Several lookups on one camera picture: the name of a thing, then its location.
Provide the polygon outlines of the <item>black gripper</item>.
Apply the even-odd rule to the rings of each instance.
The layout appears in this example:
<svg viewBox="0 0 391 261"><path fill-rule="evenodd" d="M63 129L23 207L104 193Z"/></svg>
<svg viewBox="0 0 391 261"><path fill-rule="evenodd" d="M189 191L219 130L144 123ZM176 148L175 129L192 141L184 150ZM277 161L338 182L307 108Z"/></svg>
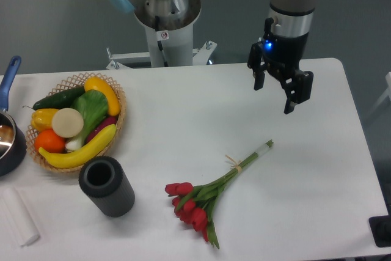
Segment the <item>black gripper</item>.
<svg viewBox="0 0 391 261"><path fill-rule="evenodd" d="M253 71L254 90L263 88L268 72L283 85L287 96L285 114L293 112L296 105L311 96L313 72L299 68L307 39L307 34L299 37L268 34L250 48L247 67Z"/></svg>

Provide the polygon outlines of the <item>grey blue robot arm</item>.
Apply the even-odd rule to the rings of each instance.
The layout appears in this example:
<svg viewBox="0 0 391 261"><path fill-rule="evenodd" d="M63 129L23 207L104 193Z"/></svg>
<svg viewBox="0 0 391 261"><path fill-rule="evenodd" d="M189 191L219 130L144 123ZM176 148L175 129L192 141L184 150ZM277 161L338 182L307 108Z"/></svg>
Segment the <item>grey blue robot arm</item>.
<svg viewBox="0 0 391 261"><path fill-rule="evenodd" d="M109 0L143 25L153 67L194 65L193 25L201 12L200 0ZM313 73L302 71L302 58L316 0L270 0L261 40L251 46L248 67L254 88L266 75L279 81L287 97L285 114L310 98Z"/></svg>

